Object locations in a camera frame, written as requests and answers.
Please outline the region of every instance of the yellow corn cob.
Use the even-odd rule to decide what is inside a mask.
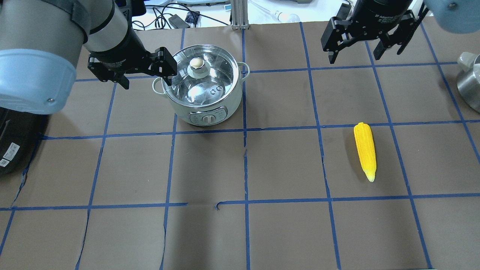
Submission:
[[[377,170],[377,160],[372,130],[367,124],[361,122],[353,128],[353,134],[355,135],[361,168],[367,175],[368,181],[373,182]]]

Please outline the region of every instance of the blue tape grid line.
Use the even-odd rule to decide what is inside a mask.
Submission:
[[[42,124],[41,124],[42,127],[45,127],[45,124],[47,123],[47,118],[48,118],[48,116],[44,115],[44,117],[42,119]],[[32,164],[33,158],[35,157],[36,152],[38,151],[39,147],[40,147],[40,138],[37,138],[36,142],[35,142],[35,146],[32,150],[32,155],[30,156],[30,160],[28,161],[28,165],[22,171],[22,177],[21,177],[22,182],[20,183],[20,186],[18,187],[17,194],[15,194],[15,198],[13,199],[12,204],[10,204],[10,207],[13,207],[13,205],[15,204],[15,201],[18,199],[18,196],[20,195],[20,192],[22,191],[22,188],[26,184],[27,177],[28,177],[27,174],[28,174],[28,171],[30,170],[30,165]]]
[[[93,178],[93,182],[92,182],[92,189],[90,191],[90,198],[88,200],[89,208],[87,209],[87,222],[86,222],[86,226],[85,226],[84,238],[83,238],[83,241],[82,241],[82,249],[80,251],[80,255],[78,256],[78,260],[77,260],[77,263],[75,265],[75,270],[78,270],[79,267],[80,267],[80,261],[82,260],[82,254],[83,254],[84,247],[85,247],[85,240],[86,240],[87,231],[88,231],[88,222],[90,221],[90,211],[91,211],[90,207],[92,206],[93,197],[94,197],[94,194],[95,194],[96,181],[98,179],[98,171],[100,170],[100,164],[101,164],[101,161],[102,161],[103,149],[105,147],[105,141],[107,139],[105,137],[105,135],[107,134],[108,124],[110,122],[110,115],[112,113],[113,99],[115,98],[115,90],[116,89],[117,89],[117,84],[114,84],[113,89],[112,89],[112,95],[111,95],[111,98],[110,98],[110,104],[108,106],[107,119],[105,120],[105,127],[104,127],[104,130],[103,130],[102,144],[100,146],[100,151],[98,153],[98,160],[97,160],[97,163],[96,163],[95,174],[94,174],[94,178]]]
[[[458,194],[427,194],[412,195],[414,199],[438,199],[438,198],[464,198],[464,197],[480,197],[480,193],[458,193]],[[303,198],[303,199],[259,199],[250,200],[249,204],[272,204],[272,203],[309,203],[309,202],[351,202],[351,201],[383,201],[383,200],[410,200],[408,195],[397,196],[372,196],[372,197],[331,197],[331,198]],[[238,205],[244,204],[245,201],[223,201],[220,205]]]
[[[310,68],[310,57],[308,55],[308,47],[307,47],[307,41],[305,39],[305,33],[303,31],[303,24],[300,22],[300,31],[301,31],[301,37],[303,40],[303,47],[305,50],[305,58],[307,61],[307,67],[308,67],[308,78],[310,81],[310,91],[312,94],[312,103],[313,103],[313,112],[315,114],[315,121],[317,123],[317,133],[318,133],[318,144],[320,147],[320,156],[321,156],[321,161],[322,161],[322,169],[324,172],[324,182],[325,182],[325,190],[326,190],[326,195],[328,199],[328,211],[330,214],[330,224],[332,227],[332,238],[333,238],[333,245],[334,245],[334,250],[335,250],[335,259],[336,259],[336,267],[338,270],[342,270],[342,266],[340,263],[340,252],[338,250],[338,241],[336,237],[336,228],[335,228],[335,218],[334,218],[334,213],[333,213],[333,206],[332,206],[332,201],[331,201],[331,195],[330,195],[330,188],[328,187],[328,180],[327,180],[327,175],[326,175],[326,170],[325,170],[325,162],[324,162],[324,157],[325,157],[325,152],[324,152],[324,147],[322,143],[322,130],[320,126],[320,120],[318,118],[318,111],[317,111],[317,103],[315,100],[315,91],[313,87],[313,80],[312,80],[312,70]]]
[[[181,43],[180,43],[180,49],[183,49],[185,43],[185,28],[182,29],[181,32]],[[170,148],[170,162],[168,164],[168,181],[167,181],[167,195],[165,197],[165,212],[163,216],[163,229],[165,232],[165,239],[164,239],[164,249],[163,249],[163,255],[162,255],[162,261],[160,263],[160,270],[163,270],[164,267],[164,261],[165,261],[165,249],[167,248],[167,227],[168,227],[168,209],[170,207],[170,190],[171,190],[171,184],[172,184],[172,171],[173,171],[173,159],[174,159],[174,154],[175,154],[175,139],[177,136],[177,114],[173,116],[173,128],[172,128],[172,146]]]
[[[177,116],[174,116],[174,126],[173,126],[173,131],[172,132],[163,132],[163,133],[139,133],[139,134],[112,134],[112,135],[107,135],[107,128],[108,128],[108,122],[109,122],[109,116],[111,114],[111,108],[113,105],[113,98],[115,94],[115,87],[116,84],[114,85],[114,89],[112,91],[112,98],[110,100],[110,107],[108,110],[108,116],[107,116],[107,121],[105,125],[105,130],[103,135],[95,135],[95,136],[72,136],[72,137],[48,137],[48,136],[43,136],[41,139],[42,140],[59,140],[59,139],[96,139],[96,138],[102,138],[102,147],[99,153],[98,157],[98,163],[97,163],[97,169],[94,177],[94,182],[92,184],[92,191],[91,191],[91,196],[89,200],[89,205],[86,206],[57,206],[57,207],[10,207],[10,208],[0,208],[0,211],[11,211],[9,223],[7,226],[7,230],[5,231],[5,234],[3,236],[2,243],[0,245],[0,255],[2,252],[2,249],[4,247],[8,231],[11,225],[11,222],[13,220],[13,216],[15,211],[22,211],[22,210],[47,210],[47,209],[86,209],[87,211],[87,223],[89,220],[89,214],[91,209],[121,209],[121,208],[147,208],[147,207],[165,207],[165,218],[164,218],[164,229],[166,233],[166,228],[167,228],[167,220],[168,220],[168,208],[169,207],[181,207],[181,206],[186,206],[187,203],[170,203],[169,202],[169,194],[170,194],[170,184],[171,184],[171,173],[172,173],[172,165],[173,165],[173,155],[174,155],[174,144],[175,144],[175,135],[178,134],[204,134],[204,133],[225,133],[225,132],[244,132],[244,146],[246,146],[247,143],[247,132],[251,131],[268,131],[268,130],[294,130],[294,129],[317,129],[318,134],[319,134],[319,146],[321,150],[321,157],[322,157],[322,166],[324,169],[324,152],[323,152],[323,145],[322,145],[322,137],[321,137],[321,129],[323,128],[347,128],[347,127],[353,127],[355,124],[343,124],[343,125],[320,125],[320,121],[318,119],[318,113],[316,109],[316,102],[315,102],[315,96],[314,96],[314,89],[313,89],[313,83],[312,83],[312,70],[330,70],[330,69],[356,69],[356,68],[373,68],[375,77],[377,80],[377,84],[379,86],[379,90],[381,92],[381,96],[384,102],[384,107],[385,111],[388,115],[388,120],[389,123],[372,123],[370,124],[371,126],[390,126],[392,132],[393,132],[393,137],[394,137],[394,142],[396,145],[397,153],[399,154],[399,161],[401,163],[402,167],[402,172],[404,174],[404,178],[406,181],[407,185],[407,190],[408,190],[408,196],[377,196],[377,197],[339,197],[339,198],[332,198],[330,196],[330,192],[328,189],[328,182],[326,178],[326,172],[324,169],[324,180],[325,180],[325,187],[327,191],[327,198],[304,198],[304,199],[267,199],[267,200],[249,200],[248,199],[248,158],[247,158],[247,153],[245,153],[244,156],[244,167],[245,167],[245,200],[242,201],[225,201],[225,202],[219,202],[217,205],[235,205],[235,204],[245,204],[245,226],[246,226],[246,253],[247,253],[247,269],[250,269],[250,235],[249,235],[249,213],[248,213],[248,205],[249,204],[262,204],[262,203],[299,203],[299,202],[328,202],[329,203],[329,212],[330,212],[330,217],[331,217],[331,224],[332,224],[332,235],[334,238],[334,245],[335,245],[335,250],[336,250],[336,259],[337,259],[337,267],[340,270],[340,258],[338,254],[338,246],[337,246],[337,241],[336,241],[336,232],[335,232],[335,221],[333,218],[333,208],[332,208],[332,202],[333,201],[364,201],[364,200],[390,200],[390,199],[409,199],[412,203],[412,210],[414,211],[414,216],[416,219],[417,227],[420,228],[420,222],[418,220],[418,215],[416,214],[416,209],[415,205],[413,202],[413,199],[426,199],[426,198],[449,198],[449,197],[480,197],[480,193],[466,193],[466,194],[433,194],[433,195],[412,195],[409,185],[408,185],[408,180],[406,177],[406,172],[405,168],[403,166],[403,161],[401,159],[401,155],[399,152],[398,148],[398,143],[396,141],[396,137],[393,131],[393,126],[401,126],[401,125],[424,125],[424,124],[453,124],[453,123],[461,123],[464,125],[465,130],[467,132],[467,135],[470,139],[470,142],[472,144],[472,147],[475,151],[475,154],[477,158],[479,159],[480,162],[480,157],[479,153],[476,149],[476,146],[473,142],[473,139],[471,137],[471,134],[468,130],[468,127],[466,123],[480,123],[480,120],[465,120],[461,114],[461,111],[458,107],[458,104],[455,101],[455,98],[452,94],[452,91],[446,81],[446,78],[443,74],[443,71],[441,69],[442,65],[452,65],[456,64],[456,62],[438,62],[438,59],[436,58],[435,52],[433,51],[432,45],[430,43],[430,40],[428,39],[427,33],[421,25],[422,30],[427,38],[428,44],[430,46],[430,49],[433,53],[435,63],[414,63],[414,64],[386,64],[386,65],[374,65],[374,62],[372,60],[372,56],[370,54],[370,50],[367,45],[367,51],[369,53],[369,57],[371,60],[371,65],[363,65],[363,66],[342,66],[342,67],[317,67],[317,68],[312,68],[310,66],[310,61],[309,61],[309,55],[308,55],[308,48],[305,40],[305,35],[303,31],[303,25],[300,23],[300,29],[302,33],[302,39],[303,39],[303,44],[304,44],[304,49],[305,49],[305,56],[307,60],[307,66],[308,68],[300,68],[300,69],[279,69],[279,70],[257,70],[257,71],[252,71],[252,73],[274,73],[274,72],[296,72],[296,71],[308,71],[309,72],[309,80],[310,80],[310,86],[311,86],[311,92],[312,92],[312,102],[315,110],[315,119],[317,122],[316,126],[301,126],[301,127],[272,127],[272,128],[247,128],[246,126],[246,92],[245,92],[245,83],[243,84],[243,129],[229,129],[229,130],[209,130],[209,131],[186,131],[186,132],[177,132],[176,131],[176,124],[177,124]],[[183,48],[184,44],[184,36],[185,36],[185,29],[182,31],[182,38],[181,38],[181,48]],[[242,60],[245,62],[245,32],[242,30]],[[386,107],[386,102],[383,97],[383,91],[380,86],[380,82],[378,79],[378,75],[376,74],[376,68],[388,68],[388,67],[401,67],[401,66],[431,66],[431,65],[437,65],[440,73],[442,75],[442,78],[445,82],[445,85],[447,86],[447,89],[449,91],[449,94],[452,98],[452,101],[454,102],[454,105],[457,109],[457,112],[460,116],[460,121],[438,121],[438,122],[410,122],[410,123],[392,123],[391,119],[388,114],[388,108]],[[129,79],[144,79],[144,78],[153,78],[151,76],[133,76],[129,77]],[[89,82],[89,81],[97,81],[97,79],[79,79],[76,80],[76,82]],[[168,187],[167,187],[167,198],[166,198],[166,203],[158,203],[158,204],[132,204],[132,205],[92,205],[92,200],[93,200],[93,194],[95,192],[95,185],[96,185],[96,179],[98,177],[98,169],[99,165],[101,162],[101,156],[103,152],[103,147],[105,144],[106,138],[110,137],[129,137],[129,136],[152,136],[152,135],[172,135],[172,148],[171,148],[171,156],[170,156],[170,165],[169,165],[169,176],[168,176]],[[427,260],[427,264],[429,265],[429,268],[432,268],[430,259],[428,258],[428,253],[427,249],[425,246],[425,242],[423,240],[423,236],[421,233],[421,228],[419,229],[419,235],[422,241],[422,247],[425,252],[425,257]],[[77,262],[76,269],[79,267],[79,262],[80,258]]]
[[[245,29],[241,31],[241,46],[242,46],[242,61],[245,62]],[[246,254],[246,269],[250,270],[250,212],[248,199],[248,150],[247,150],[247,91],[246,83],[242,83],[242,99],[243,99],[243,147],[245,154],[243,155],[243,169],[244,169],[244,188],[245,188],[245,254]]]
[[[392,123],[394,126],[404,125],[435,125],[435,124],[461,124],[461,120],[456,121],[431,121],[431,122],[400,122]],[[465,120],[465,123],[480,123],[478,120]],[[350,128],[356,124],[333,124],[333,125],[320,125],[321,129],[324,128]],[[390,126],[389,123],[369,123],[369,126]],[[273,131],[273,130],[300,130],[300,129],[316,129],[317,126],[287,126],[287,127],[267,127],[267,128],[246,128],[246,129],[218,129],[218,130],[199,130],[199,131],[176,131],[176,135],[185,134],[207,134],[207,133],[231,133],[231,132],[253,132],[253,131]],[[68,136],[68,137],[49,137],[42,136],[41,140],[87,140],[87,139],[100,139],[103,137],[135,137],[135,136],[158,136],[158,135],[172,135],[173,132],[161,132],[161,133],[129,133],[129,134],[109,134],[109,135],[93,135],[93,136]]]
[[[409,67],[409,66],[435,66],[435,65],[454,65],[456,62],[441,62],[441,63],[411,63],[411,64],[385,64],[385,65],[377,65],[377,68],[384,68],[384,67]],[[355,69],[355,68],[371,68],[371,65],[361,65],[361,66],[338,66],[338,67],[314,67],[310,68],[310,70],[328,70],[328,69]],[[275,73],[275,72],[295,72],[295,71],[307,71],[308,68],[294,68],[294,69],[269,69],[269,70],[252,70],[251,73]],[[132,79],[152,79],[156,78],[156,76],[132,76],[128,77],[129,80]],[[75,82],[96,82],[98,79],[78,79]]]
[[[445,74],[442,70],[442,67],[440,63],[438,62],[437,55],[435,54],[435,50],[433,49],[432,43],[430,42],[430,39],[428,38],[427,31],[425,31],[425,27],[423,24],[420,24],[420,27],[423,31],[423,34],[425,35],[425,38],[427,39],[428,46],[430,47],[430,51],[432,52],[433,59],[435,60],[435,63],[438,67],[438,71],[440,72],[440,75],[442,76],[442,79],[445,83],[445,86],[447,87],[448,94],[450,95],[450,98],[452,99],[453,104],[455,105],[455,109],[460,116],[460,120],[463,124],[463,127],[465,128],[465,132],[467,133],[468,139],[470,140],[470,143],[472,144],[473,151],[475,152],[475,156],[477,156],[477,161],[480,163],[480,155],[477,150],[477,147],[475,146],[475,142],[473,141],[472,135],[470,133],[470,130],[468,129],[467,123],[465,121],[465,118],[463,117],[462,111],[460,110],[460,107],[458,106],[457,101],[455,100],[455,96],[453,95],[452,89],[450,88],[450,85],[448,84],[448,81],[445,77]]]
[[[10,218],[8,219],[7,228],[5,230],[5,233],[3,234],[3,238],[2,238],[2,241],[1,241],[0,256],[1,256],[1,253],[3,251],[3,247],[5,246],[5,241],[7,241],[8,231],[10,230],[10,226],[12,225],[12,220],[13,220],[14,215],[15,215],[15,210],[12,210],[12,212],[10,213]]]
[[[380,91],[380,96],[382,98],[382,103],[383,103],[384,108],[385,108],[385,113],[386,113],[386,116],[387,116],[387,119],[388,119],[388,123],[390,124],[390,131],[392,132],[392,138],[393,138],[393,141],[394,141],[394,144],[395,144],[396,153],[398,155],[398,160],[400,162],[400,168],[402,169],[403,179],[405,180],[405,186],[407,187],[408,197],[410,199],[410,204],[411,204],[411,207],[412,207],[413,217],[414,217],[415,223],[417,225],[417,230],[418,230],[420,242],[421,242],[421,245],[422,245],[422,248],[423,248],[423,253],[424,253],[424,256],[425,256],[425,260],[427,262],[428,268],[431,269],[432,268],[432,263],[430,262],[430,256],[428,255],[427,245],[425,244],[425,239],[423,238],[423,232],[421,230],[421,225],[420,225],[420,220],[419,220],[418,213],[417,213],[417,208],[415,207],[415,201],[413,200],[412,191],[410,189],[410,184],[408,183],[407,171],[405,170],[405,166],[404,166],[403,159],[402,159],[402,154],[400,152],[400,147],[399,147],[398,141],[396,139],[394,125],[392,124],[392,119],[390,118],[390,112],[388,111],[388,106],[387,106],[387,103],[386,103],[386,100],[385,100],[384,92],[382,90],[382,85],[380,84],[380,79],[378,77],[377,69],[375,67],[375,62],[373,61],[372,53],[370,52],[370,47],[368,46],[367,41],[365,41],[365,45],[367,46],[368,56],[370,58],[370,62],[372,63],[373,74],[375,75],[375,79],[377,81],[378,89]]]
[[[419,194],[412,195],[414,199],[439,199],[439,198],[466,198],[480,197],[480,193],[454,193],[454,194]],[[345,201],[382,201],[382,200],[408,200],[408,195],[397,196],[370,196],[370,197],[331,197],[329,198],[298,198],[298,199],[258,199],[258,200],[233,200],[217,203],[221,205],[241,204],[265,204],[265,203],[304,203],[304,202],[345,202]],[[42,211],[42,210],[72,210],[72,209],[125,209],[125,208],[154,208],[154,207],[183,207],[188,203],[152,203],[152,204],[121,204],[121,205],[70,205],[70,206],[35,206],[35,207],[13,207],[0,208],[0,211]]]

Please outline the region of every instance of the glass lid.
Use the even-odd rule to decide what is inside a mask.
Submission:
[[[176,53],[178,72],[172,86],[163,89],[175,102],[202,108],[226,98],[235,88],[239,67],[226,50],[213,45],[195,45]]]

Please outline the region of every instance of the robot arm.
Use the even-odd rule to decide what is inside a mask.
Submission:
[[[128,22],[132,2],[123,2],[130,4],[124,12],[113,0],[0,1],[0,107],[60,111],[84,43],[89,69],[101,81],[128,88],[124,74],[142,72],[170,83],[177,63],[166,48],[145,50]]]
[[[401,54],[429,9],[435,14],[438,24],[447,31],[470,33],[480,29],[478,0],[425,0],[417,18],[408,10],[411,3],[412,0],[358,0],[349,19],[351,6],[342,4],[321,38],[330,63],[335,62],[342,49],[358,41],[378,38],[380,42],[373,52],[376,60],[395,44],[401,46],[397,52]]]

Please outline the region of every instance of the control panel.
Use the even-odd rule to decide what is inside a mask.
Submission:
[[[214,110],[190,112],[190,121],[194,125],[208,126],[223,121],[227,117],[228,111],[225,106],[220,106]]]

